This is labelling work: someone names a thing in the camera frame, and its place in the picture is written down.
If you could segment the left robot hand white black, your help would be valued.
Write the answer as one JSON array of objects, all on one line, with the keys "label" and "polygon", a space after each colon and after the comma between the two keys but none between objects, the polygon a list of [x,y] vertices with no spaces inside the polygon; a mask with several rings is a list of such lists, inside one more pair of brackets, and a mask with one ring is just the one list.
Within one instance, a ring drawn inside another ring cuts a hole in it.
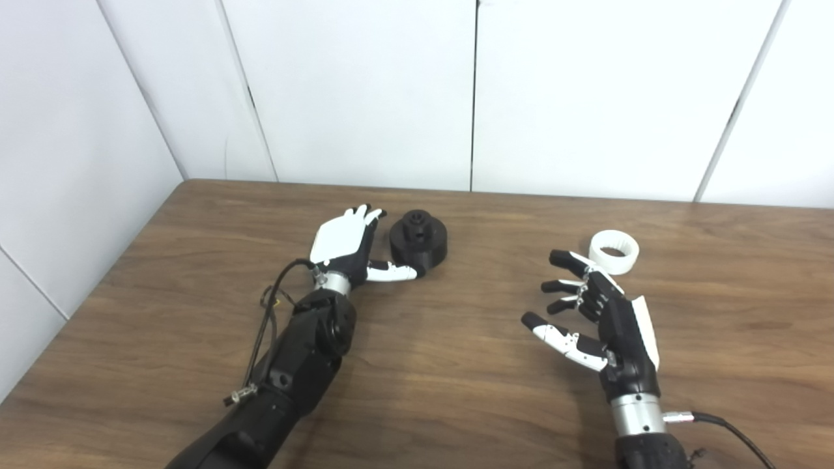
[{"label": "left robot hand white black", "polygon": [[309,261],[321,271],[322,286],[348,294],[368,281],[389,283],[425,276],[420,267],[370,259],[379,220],[385,216],[385,210],[366,204],[348,208],[319,227]]}]

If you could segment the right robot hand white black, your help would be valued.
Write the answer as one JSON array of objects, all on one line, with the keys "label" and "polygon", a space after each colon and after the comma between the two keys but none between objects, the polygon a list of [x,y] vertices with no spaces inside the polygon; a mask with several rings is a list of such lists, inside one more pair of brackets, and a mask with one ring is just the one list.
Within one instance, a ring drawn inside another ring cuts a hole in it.
[{"label": "right robot hand white black", "polygon": [[626,395],[660,397],[659,353],[644,297],[629,299],[605,269],[578,253],[551,250],[550,263],[575,279],[540,285],[542,292],[562,294],[546,311],[578,311],[596,325],[597,335],[571,332],[532,311],[522,315],[521,323],[561,356],[596,372],[610,403]]}]

